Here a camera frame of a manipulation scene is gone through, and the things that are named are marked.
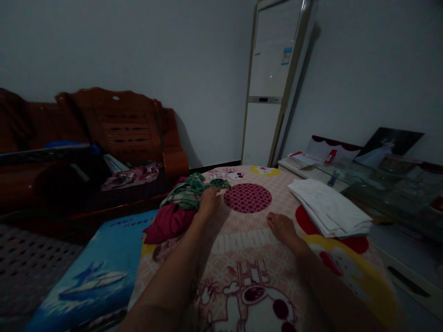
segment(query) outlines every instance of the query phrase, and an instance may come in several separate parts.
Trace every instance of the cartoon print bedsheet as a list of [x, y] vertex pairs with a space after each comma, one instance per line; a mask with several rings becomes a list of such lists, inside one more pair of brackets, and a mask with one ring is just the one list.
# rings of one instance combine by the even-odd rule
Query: cartoon print bedsheet
[[[287, 185], [295, 175], [259, 166], [216, 168], [205, 181], [225, 178], [221, 207], [208, 227], [186, 327], [194, 331], [326, 330], [323, 313], [297, 273], [295, 258], [266, 223], [272, 211], [296, 221], [300, 205]], [[295, 222], [300, 236], [306, 233]], [[390, 330], [397, 329], [398, 309], [392, 283], [376, 249], [359, 255], [346, 245], [319, 235], [305, 240], [346, 286]], [[131, 308], [157, 271], [154, 246], [144, 245]]]

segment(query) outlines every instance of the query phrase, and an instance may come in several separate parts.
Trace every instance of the blue cloth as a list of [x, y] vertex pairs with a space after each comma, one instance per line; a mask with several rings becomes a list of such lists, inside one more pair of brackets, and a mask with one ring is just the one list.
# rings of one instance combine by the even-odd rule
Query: blue cloth
[[143, 230], [152, 224], [157, 212], [103, 224], [25, 331], [66, 331], [126, 307], [140, 263]]

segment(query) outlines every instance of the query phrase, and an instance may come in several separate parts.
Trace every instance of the clothing pile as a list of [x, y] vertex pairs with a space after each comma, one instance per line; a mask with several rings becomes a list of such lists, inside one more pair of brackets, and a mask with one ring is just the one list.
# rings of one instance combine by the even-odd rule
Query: clothing pile
[[102, 185], [102, 191], [129, 188], [153, 182], [157, 180], [160, 168], [159, 164], [152, 162], [146, 166], [134, 167], [128, 171], [115, 173]]
[[181, 178], [160, 204], [154, 223], [144, 230], [144, 243], [158, 244], [155, 256], [161, 257], [161, 261], [167, 255], [159, 251], [170, 252], [170, 249], [175, 248], [200, 208], [200, 196], [203, 192], [209, 187], [231, 189], [226, 180], [214, 179], [209, 184], [204, 184], [203, 181], [204, 176], [198, 172], [188, 178]]
[[369, 233], [371, 217], [331, 187], [307, 179], [294, 180], [288, 188], [324, 237], [344, 238]]

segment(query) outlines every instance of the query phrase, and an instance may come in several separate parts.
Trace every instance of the stack of towels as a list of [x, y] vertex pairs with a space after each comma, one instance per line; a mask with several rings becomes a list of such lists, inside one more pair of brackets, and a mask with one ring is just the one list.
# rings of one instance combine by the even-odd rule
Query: stack of towels
[[331, 187], [308, 179], [294, 180], [288, 188], [324, 237], [344, 238], [369, 233], [371, 217]]

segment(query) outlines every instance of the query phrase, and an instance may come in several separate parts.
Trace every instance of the green cloth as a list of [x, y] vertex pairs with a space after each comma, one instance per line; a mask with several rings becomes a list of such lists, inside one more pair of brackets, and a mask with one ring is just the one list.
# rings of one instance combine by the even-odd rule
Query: green cloth
[[209, 184], [203, 183], [204, 176], [198, 172], [191, 174], [183, 183], [172, 189], [169, 195], [160, 204], [160, 207], [175, 203], [184, 210], [197, 210], [200, 208], [200, 196], [210, 187], [231, 189], [228, 181], [214, 179]]

